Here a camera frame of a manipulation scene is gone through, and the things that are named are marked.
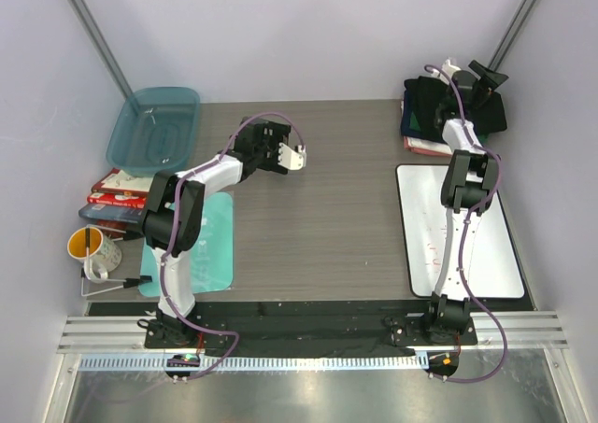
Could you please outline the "black floral t shirt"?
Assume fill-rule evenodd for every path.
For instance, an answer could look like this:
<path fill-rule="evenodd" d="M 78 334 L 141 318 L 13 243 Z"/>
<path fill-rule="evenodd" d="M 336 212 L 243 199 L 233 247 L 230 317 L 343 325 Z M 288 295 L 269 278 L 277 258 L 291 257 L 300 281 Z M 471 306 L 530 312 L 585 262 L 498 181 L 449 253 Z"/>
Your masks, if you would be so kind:
<path fill-rule="evenodd" d="M 436 119 L 460 117 L 452 88 L 438 78 L 428 77 L 407 79 L 404 85 L 405 100 L 415 115 L 422 137 L 438 143 L 443 142 Z M 463 102 L 463 111 L 466 119 L 474 124 L 478 136 L 507 130 L 505 106 L 502 95 L 498 92 L 493 92 L 481 105 Z"/>

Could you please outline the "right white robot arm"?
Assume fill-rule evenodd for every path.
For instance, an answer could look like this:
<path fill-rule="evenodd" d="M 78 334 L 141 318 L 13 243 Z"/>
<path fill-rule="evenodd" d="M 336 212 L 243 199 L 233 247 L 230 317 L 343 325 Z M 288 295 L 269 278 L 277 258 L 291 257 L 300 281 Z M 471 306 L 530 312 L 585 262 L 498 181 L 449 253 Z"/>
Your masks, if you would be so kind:
<path fill-rule="evenodd" d="M 473 251 L 467 235 L 473 222 L 490 208 L 502 180 L 502 161 L 479 141 L 473 120 L 466 113 L 488 102 L 508 76 L 474 60 L 466 70 L 448 73 L 426 64 L 426 72 L 448 84 L 434 113 L 435 125 L 452 151 L 440 190 L 446 210 L 447 234 L 441 271 L 428 309 L 421 319 L 423 335 L 434 345 L 459 343 L 469 332 L 471 304 L 481 304 L 466 279 L 464 258 Z"/>

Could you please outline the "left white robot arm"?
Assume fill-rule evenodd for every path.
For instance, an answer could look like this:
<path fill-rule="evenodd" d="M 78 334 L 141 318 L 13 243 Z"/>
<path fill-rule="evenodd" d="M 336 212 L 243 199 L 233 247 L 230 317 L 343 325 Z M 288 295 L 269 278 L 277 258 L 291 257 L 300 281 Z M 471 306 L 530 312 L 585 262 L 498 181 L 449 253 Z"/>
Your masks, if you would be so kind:
<path fill-rule="evenodd" d="M 204 203 L 239 184 L 257 170 L 286 175 L 306 165 L 306 144 L 290 146 L 296 126 L 285 115 L 263 112 L 244 118 L 225 148 L 208 162 L 154 175 L 140 221 L 140 232 L 158 269 L 159 302 L 155 318 L 140 319 L 145 347 L 188 347 L 201 332 L 192 291 L 191 252 L 198 241 Z"/>

